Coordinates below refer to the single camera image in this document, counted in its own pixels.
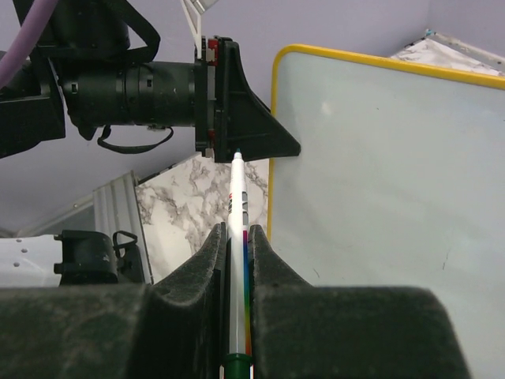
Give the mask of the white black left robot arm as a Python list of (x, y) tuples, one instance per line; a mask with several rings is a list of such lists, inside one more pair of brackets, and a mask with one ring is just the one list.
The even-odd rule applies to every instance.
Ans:
[(85, 140), (135, 156), (149, 144), (111, 144), (113, 126), (172, 134), (195, 131), (203, 156), (230, 163), (298, 156), (300, 143), (249, 87), (238, 43), (206, 37), (209, 1), (182, 4), (193, 34), (191, 63), (159, 62), (161, 38), (127, 1), (17, 1), (21, 29), (1, 54), (1, 155), (65, 137), (71, 122)]

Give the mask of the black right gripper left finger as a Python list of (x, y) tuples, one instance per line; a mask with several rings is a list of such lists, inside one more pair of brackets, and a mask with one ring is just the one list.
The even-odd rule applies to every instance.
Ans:
[(4, 378), (217, 378), (226, 227), (165, 279), (1, 292)]

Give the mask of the white green whiteboard marker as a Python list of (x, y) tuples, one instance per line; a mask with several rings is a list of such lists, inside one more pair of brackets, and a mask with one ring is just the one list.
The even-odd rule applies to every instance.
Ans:
[(252, 337), (249, 286), (249, 198), (245, 161), (234, 153), (228, 197), (227, 257), (229, 258), (228, 336), (223, 361), (225, 378), (249, 378)]

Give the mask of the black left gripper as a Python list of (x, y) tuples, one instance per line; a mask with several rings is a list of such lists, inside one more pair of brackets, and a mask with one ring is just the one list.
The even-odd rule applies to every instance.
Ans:
[(295, 157), (300, 143), (252, 91), (241, 64), (240, 48), (228, 37), (200, 38), (195, 47), (195, 149), (217, 163), (239, 151), (244, 161)]

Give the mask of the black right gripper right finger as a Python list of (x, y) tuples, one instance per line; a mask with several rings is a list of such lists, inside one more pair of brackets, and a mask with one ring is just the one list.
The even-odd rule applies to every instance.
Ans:
[(447, 311), (418, 287), (315, 287), (249, 232), (257, 378), (468, 378)]

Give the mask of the yellow framed whiteboard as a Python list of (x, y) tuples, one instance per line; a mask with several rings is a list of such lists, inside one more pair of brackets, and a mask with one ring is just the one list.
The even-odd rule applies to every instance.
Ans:
[(504, 79), (293, 44), (271, 109), (267, 235), (316, 285), (425, 287), (476, 378), (504, 375)]

